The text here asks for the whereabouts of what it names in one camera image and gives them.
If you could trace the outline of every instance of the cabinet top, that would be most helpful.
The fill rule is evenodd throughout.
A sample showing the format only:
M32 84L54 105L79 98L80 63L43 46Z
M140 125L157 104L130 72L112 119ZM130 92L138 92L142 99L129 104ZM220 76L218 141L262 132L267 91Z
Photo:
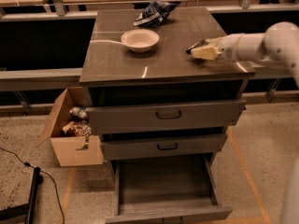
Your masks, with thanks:
M204 7L177 7L156 32L158 44L145 53L134 53L120 43L133 29L142 10L99 11L80 77L82 86L188 82L235 79L254 75L250 63L196 60L186 48L200 39L226 35Z

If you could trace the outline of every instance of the white bowl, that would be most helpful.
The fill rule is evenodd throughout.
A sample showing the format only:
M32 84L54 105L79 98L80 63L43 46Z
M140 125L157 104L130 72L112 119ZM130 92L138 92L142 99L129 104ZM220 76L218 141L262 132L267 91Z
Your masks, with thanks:
M159 36L147 29L135 29L124 33L121 42L134 52L146 52L159 41Z

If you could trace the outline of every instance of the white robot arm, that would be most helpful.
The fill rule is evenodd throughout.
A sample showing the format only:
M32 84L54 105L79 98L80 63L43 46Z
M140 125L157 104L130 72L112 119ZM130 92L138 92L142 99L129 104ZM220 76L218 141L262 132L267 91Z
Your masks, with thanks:
M285 65L299 86L299 28L280 22L262 34L232 34L201 41L190 49L197 59L251 61L277 68Z
M285 65L299 87L299 28L290 22L274 24L263 34L232 34L202 40L187 52L206 60L252 61L269 67ZM298 208L299 159L291 172L280 223L298 223Z

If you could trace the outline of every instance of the terrazzo floor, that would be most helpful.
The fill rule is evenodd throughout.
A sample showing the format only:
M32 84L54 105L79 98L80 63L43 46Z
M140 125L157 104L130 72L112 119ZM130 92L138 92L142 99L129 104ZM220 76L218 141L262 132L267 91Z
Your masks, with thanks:
M225 221L208 223L278 224L292 164L299 154L299 99L248 96L246 110L212 165L222 206L234 211ZM51 105L0 107L0 147L50 174L56 184L66 224L105 223L113 215L113 178L106 164L60 167L50 142L37 145ZM0 210L28 202L33 169L0 150ZM34 223L61 224L61 211L51 179L42 174ZM23 223L24 217L0 221Z

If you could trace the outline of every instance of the black cable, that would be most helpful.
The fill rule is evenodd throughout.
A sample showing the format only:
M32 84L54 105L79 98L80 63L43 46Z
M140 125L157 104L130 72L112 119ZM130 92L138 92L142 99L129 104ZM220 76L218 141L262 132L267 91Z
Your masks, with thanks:
M14 153L14 152L11 152L11 151L9 151L9 150L7 150L7 149L4 149L4 148L2 148L2 147L0 147L0 149L1 149L2 151L5 151L5 152L7 152L7 153L10 153L10 154L13 154L14 156L16 156L17 159L18 159L22 164L24 164L26 167L30 167L30 168L35 169L35 167L32 166L28 161L23 161L23 160L21 160L21 159L19 158L18 154ZM43 174L47 175L47 176L52 180L52 182L53 182L53 184L54 184L55 192L56 192L56 197L57 197L57 202L58 202L60 211L61 211L62 216L63 216L63 224L64 224L64 210L63 210L63 208L62 208L62 206L61 206L61 204L60 204L60 199L59 199L59 195L58 195L58 190L57 190L56 182L55 182L54 178L53 178L50 174L48 174L47 172L40 170L40 173L43 173Z

